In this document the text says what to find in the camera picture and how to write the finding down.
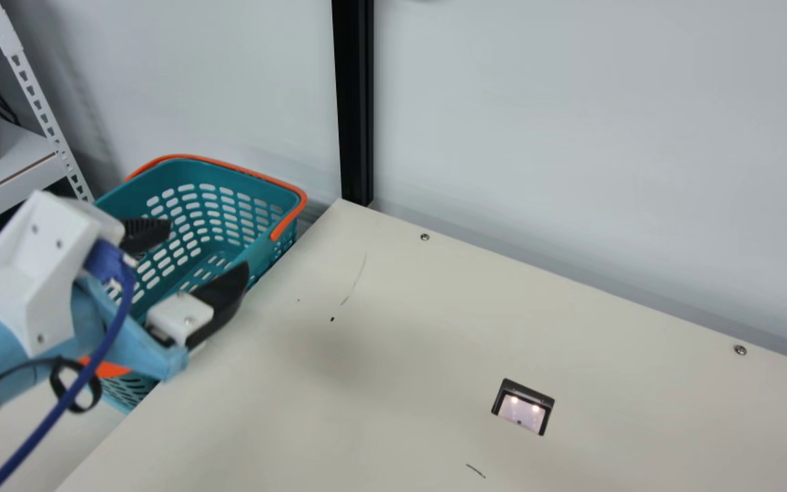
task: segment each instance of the table surface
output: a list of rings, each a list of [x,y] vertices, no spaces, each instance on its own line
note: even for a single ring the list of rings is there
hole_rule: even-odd
[[[787,490],[787,358],[735,343],[337,202],[59,490]]]
[[[63,380],[68,382],[68,374],[64,374]],[[0,466],[23,444],[56,402],[50,385],[41,383],[3,406],[0,410]],[[66,412],[0,492],[56,489],[123,417],[121,412],[103,402],[82,415]]]

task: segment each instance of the scratch mark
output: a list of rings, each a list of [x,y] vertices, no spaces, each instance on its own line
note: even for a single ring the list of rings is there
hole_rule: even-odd
[[[360,264],[360,271],[357,272],[357,277],[354,278],[354,284],[352,284],[352,286],[350,287],[350,292],[348,292],[348,295],[346,295],[344,299],[342,299],[340,305],[344,305],[344,303],[348,302],[348,299],[350,299],[350,296],[354,293],[354,289],[356,289],[357,287],[357,283],[360,281],[360,277],[363,277],[363,269],[366,268],[366,258],[369,258],[368,251],[363,253],[363,264]]]
[[[466,464],[466,467],[468,467],[470,470],[472,470],[475,473],[477,473],[478,476],[482,477],[483,479],[487,479],[488,478],[488,477],[484,476],[484,474],[482,472],[478,471],[477,467],[473,467],[471,464],[468,464],[468,463]]]

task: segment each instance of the black metal post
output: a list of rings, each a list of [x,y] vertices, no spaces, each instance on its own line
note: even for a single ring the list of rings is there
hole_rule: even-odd
[[[374,0],[331,0],[342,198],[369,205],[372,169]]]

